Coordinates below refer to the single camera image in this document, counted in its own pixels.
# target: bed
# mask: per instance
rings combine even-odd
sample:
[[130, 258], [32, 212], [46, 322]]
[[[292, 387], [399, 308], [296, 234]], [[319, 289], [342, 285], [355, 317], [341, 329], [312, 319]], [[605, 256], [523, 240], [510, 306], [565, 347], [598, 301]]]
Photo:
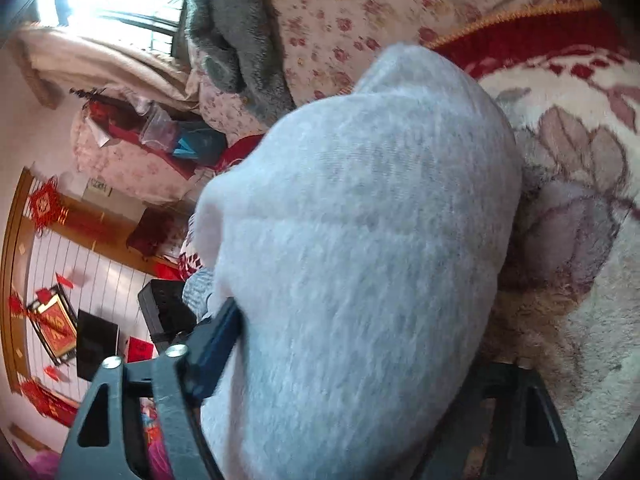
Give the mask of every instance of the bed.
[[[284, 50], [287, 84], [296, 105], [348, 91], [377, 53], [399, 41], [428, 44], [502, 10], [545, 7], [595, 0], [269, 0], [274, 7]], [[199, 111], [227, 136], [232, 146], [267, 127], [255, 119], [236, 94], [219, 91], [191, 49], [192, 76], [199, 82]], [[121, 143], [99, 148], [82, 116], [71, 133], [79, 171], [145, 202], [196, 200], [214, 173], [186, 180], [157, 157]]]

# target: red decoration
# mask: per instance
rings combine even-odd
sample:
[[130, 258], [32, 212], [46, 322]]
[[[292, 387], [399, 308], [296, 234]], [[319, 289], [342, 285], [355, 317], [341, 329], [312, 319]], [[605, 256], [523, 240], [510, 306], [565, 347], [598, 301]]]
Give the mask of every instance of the red decoration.
[[53, 366], [51, 366], [51, 365], [46, 366], [44, 368], [44, 373], [46, 373], [49, 377], [51, 377], [57, 383], [60, 382], [60, 374], [58, 373], [58, 371]]
[[95, 240], [107, 241], [109, 238], [108, 229], [101, 219], [85, 212], [72, 211], [62, 205], [56, 176], [52, 176], [33, 192], [29, 197], [29, 209], [36, 236], [42, 236], [51, 224], [58, 222]]
[[36, 290], [36, 298], [40, 303], [47, 304], [51, 301], [51, 291], [48, 288]]
[[20, 389], [40, 415], [48, 416], [71, 428], [78, 412], [78, 406], [73, 405], [70, 399], [65, 399], [60, 394], [50, 391], [37, 380], [24, 381], [20, 384]]
[[36, 235], [42, 236], [44, 229], [60, 220], [63, 207], [58, 194], [58, 178], [52, 176], [29, 197], [31, 219], [35, 223]]
[[136, 337], [130, 337], [127, 342], [127, 352], [125, 361], [127, 363], [136, 363], [138, 361], [147, 361], [154, 355], [154, 346], [151, 343], [142, 341]]
[[60, 285], [68, 286], [68, 288], [74, 288], [74, 284], [71, 282], [71, 280], [68, 280], [67, 278], [65, 278], [61, 274], [58, 274], [57, 272], [56, 272], [56, 281]]
[[9, 310], [11, 311], [11, 314], [13, 316], [20, 316], [20, 314], [24, 314], [24, 305], [15, 292], [9, 296], [7, 303], [9, 305]]

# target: floral blanket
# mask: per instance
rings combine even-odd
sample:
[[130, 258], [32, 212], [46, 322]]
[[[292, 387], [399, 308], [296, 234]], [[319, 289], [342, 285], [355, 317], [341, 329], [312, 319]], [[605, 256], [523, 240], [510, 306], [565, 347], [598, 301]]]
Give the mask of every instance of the floral blanket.
[[[377, 54], [399, 42], [427, 44], [501, 9], [595, 0], [268, 0], [284, 51], [285, 77], [298, 106], [350, 88]], [[201, 53], [193, 51], [193, 65]], [[266, 127], [241, 98], [200, 70], [200, 112], [229, 145]]]
[[430, 46], [496, 99], [525, 162], [482, 352], [540, 371], [596, 479], [640, 415], [640, 64], [599, 9], [476, 29]]

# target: white wall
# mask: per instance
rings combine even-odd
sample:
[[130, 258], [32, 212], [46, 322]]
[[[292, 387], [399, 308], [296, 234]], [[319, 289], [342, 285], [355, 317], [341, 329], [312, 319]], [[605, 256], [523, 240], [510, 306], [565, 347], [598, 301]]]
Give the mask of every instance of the white wall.
[[[119, 327], [120, 354], [124, 354], [130, 336], [151, 343], [138, 305], [138, 293], [152, 279], [151, 276], [80, 247], [56, 233], [49, 233], [34, 240], [25, 301], [35, 299], [33, 291], [51, 286], [56, 272], [62, 276], [73, 273], [78, 277], [72, 290], [65, 287], [65, 294], [76, 315], [79, 310], [84, 310]], [[26, 336], [31, 376], [38, 377], [50, 390], [82, 402], [90, 383], [78, 377], [76, 360], [72, 359], [58, 368], [66, 377], [55, 382], [44, 373], [45, 367], [55, 365], [31, 323], [27, 323]]]
[[117, 215], [124, 216], [134, 222], [139, 222], [142, 213], [145, 212], [146, 205], [142, 200], [125, 195], [117, 189], [111, 189], [109, 196], [104, 196], [93, 188], [87, 187], [82, 195], [82, 200], [90, 202], [102, 209], [106, 209]]
[[[75, 96], [67, 97], [57, 110], [40, 106], [8, 52], [0, 50], [0, 239], [24, 166], [46, 176], [68, 172], [62, 179], [64, 191], [82, 195], [86, 179], [73, 170], [69, 134], [81, 106]], [[66, 428], [40, 416], [27, 400], [10, 393], [0, 349], [1, 412], [9, 419], [3, 422], [15, 422], [49, 447], [62, 450]]]

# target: gray fleece blanket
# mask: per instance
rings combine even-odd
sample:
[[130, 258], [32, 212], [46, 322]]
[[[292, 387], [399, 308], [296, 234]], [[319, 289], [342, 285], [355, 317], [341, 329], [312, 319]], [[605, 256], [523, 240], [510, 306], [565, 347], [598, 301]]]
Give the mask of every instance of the gray fleece blanket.
[[269, 126], [295, 108], [263, 0], [187, 3], [187, 35], [206, 53], [203, 69], [218, 89], [241, 94]]
[[201, 413], [228, 480], [409, 478], [478, 349], [520, 178], [492, 99], [395, 46], [212, 180], [186, 299], [245, 316]]

